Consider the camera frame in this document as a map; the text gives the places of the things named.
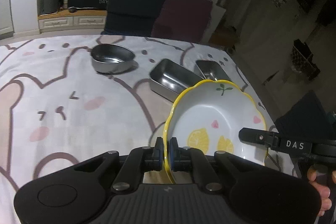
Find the person right hand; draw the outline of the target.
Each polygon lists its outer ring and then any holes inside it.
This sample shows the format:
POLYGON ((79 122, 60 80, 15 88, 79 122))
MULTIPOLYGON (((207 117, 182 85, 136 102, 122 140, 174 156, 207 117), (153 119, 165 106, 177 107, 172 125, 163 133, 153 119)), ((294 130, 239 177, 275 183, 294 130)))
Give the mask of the person right hand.
POLYGON ((325 185, 319 184, 317 182, 317 176, 318 176, 318 168, 312 165, 307 171, 307 179, 309 183, 312 186, 314 186, 315 189, 319 192, 321 198, 321 208, 319 210, 318 216, 322 217, 325 215, 326 212, 328 212, 331 209, 333 201, 330 198, 331 189, 325 185))

